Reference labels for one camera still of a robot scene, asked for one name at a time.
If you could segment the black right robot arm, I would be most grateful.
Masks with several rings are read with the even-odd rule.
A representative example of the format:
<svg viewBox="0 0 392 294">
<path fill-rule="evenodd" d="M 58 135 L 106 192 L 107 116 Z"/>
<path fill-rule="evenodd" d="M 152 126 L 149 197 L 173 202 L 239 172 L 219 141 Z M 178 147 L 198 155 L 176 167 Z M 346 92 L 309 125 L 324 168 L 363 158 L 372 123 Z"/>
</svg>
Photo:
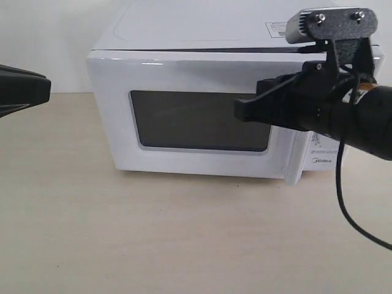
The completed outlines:
<svg viewBox="0 0 392 294">
<path fill-rule="evenodd" d="M 234 116 L 312 131 L 391 160 L 391 87 L 347 66 L 308 61 L 298 73 L 260 80 L 253 99 L 234 102 Z"/>
</svg>

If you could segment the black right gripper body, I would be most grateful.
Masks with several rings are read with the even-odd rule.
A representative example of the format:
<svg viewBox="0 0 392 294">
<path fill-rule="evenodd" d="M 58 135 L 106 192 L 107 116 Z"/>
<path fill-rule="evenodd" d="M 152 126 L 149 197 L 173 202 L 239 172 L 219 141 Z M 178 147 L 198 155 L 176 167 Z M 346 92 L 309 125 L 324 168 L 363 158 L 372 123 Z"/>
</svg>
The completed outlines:
<svg viewBox="0 0 392 294">
<path fill-rule="evenodd" d="M 277 84 L 286 82 L 276 94 L 275 125 L 286 129 L 337 132 L 336 115 L 339 71 L 326 62 L 310 61 L 296 73 L 280 75 Z"/>
</svg>

